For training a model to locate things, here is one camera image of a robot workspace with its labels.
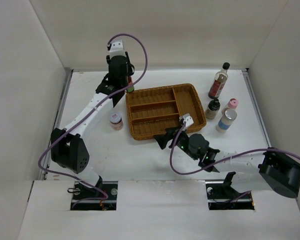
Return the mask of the red sauce bottle green label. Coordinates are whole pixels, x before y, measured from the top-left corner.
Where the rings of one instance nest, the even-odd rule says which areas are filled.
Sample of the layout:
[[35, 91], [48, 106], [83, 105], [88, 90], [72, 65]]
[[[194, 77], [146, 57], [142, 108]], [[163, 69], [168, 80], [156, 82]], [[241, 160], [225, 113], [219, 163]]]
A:
[[128, 88], [125, 90], [127, 93], [131, 93], [135, 90], [135, 87], [133, 85], [133, 80], [132, 80], [132, 77], [129, 76], [127, 78], [127, 83], [128, 83]]

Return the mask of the small jar white lid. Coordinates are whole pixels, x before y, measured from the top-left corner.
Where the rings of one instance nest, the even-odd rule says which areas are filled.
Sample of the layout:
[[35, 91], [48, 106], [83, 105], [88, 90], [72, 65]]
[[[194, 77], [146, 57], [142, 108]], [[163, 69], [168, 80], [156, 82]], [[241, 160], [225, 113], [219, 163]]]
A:
[[123, 127], [122, 115], [119, 112], [111, 112], [109, 115], [109, 122], [115, 130], [120, 130]]

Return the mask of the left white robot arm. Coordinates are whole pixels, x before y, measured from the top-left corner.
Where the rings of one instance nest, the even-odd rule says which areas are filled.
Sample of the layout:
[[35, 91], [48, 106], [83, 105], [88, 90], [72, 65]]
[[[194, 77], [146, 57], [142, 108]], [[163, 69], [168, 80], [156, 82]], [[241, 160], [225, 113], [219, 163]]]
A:
[[81, 113], [63, 129], [55, 128], [51, 133], [51, 160], [66, 169], [67, 174], [83, 180], [85, 193], [90, 199], [102, 195], [101, 177], [88, 166], [90, 155], [84, 142], [85, 134], [98, 124], [100, 119], [114, 108], [124, 96], [121, 91], [110, 94], [128, 86], [128, 78], [134, 74], [128, 52], [116, 50], [106, 56], [108, 73], [95, 90], [91, 101]]

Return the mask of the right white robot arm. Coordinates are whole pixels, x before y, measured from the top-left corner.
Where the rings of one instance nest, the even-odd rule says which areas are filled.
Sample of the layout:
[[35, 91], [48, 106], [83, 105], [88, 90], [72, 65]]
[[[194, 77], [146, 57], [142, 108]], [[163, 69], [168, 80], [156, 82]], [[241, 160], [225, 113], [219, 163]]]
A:
[[274, 191], [296, 199], [300, 190], [300, 157], [294, 153], [268, 147], [241, 153], [226, 153], [210, 147], [203, 135], [188, 135], [183, 126], [165, 130], [155, 135], [161, 149], [178, 147], [188, 157], [198, 162], [193, 173], [226, 173], [221, 185], [223, 194], [233, 198], [251, 191]]

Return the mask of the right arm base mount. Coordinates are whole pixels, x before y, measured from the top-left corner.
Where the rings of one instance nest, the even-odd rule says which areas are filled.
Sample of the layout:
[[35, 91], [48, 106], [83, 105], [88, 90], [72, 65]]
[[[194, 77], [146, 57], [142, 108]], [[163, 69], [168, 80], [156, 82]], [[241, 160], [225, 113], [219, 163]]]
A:
[[240, 193], [231, 187], [235, 172], [226, 175], [223, 181], [207, 181], [205, 183], [208, 208], [211, 211], [254, 210], [250, 192]]

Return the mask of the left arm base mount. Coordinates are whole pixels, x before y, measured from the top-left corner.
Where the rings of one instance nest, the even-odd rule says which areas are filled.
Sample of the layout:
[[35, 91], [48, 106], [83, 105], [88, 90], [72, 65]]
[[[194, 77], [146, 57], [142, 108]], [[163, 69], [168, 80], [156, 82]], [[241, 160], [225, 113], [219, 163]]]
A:
[[118, 182], [103, 181], [98, 183], [97, 187], [103, 191], [106, 196], [95, 190], [80, 184], [74, 183], [74, 187], [67, 189], [71, 194], [70, 210], [72, 211], [115, 211], [117, 209]]

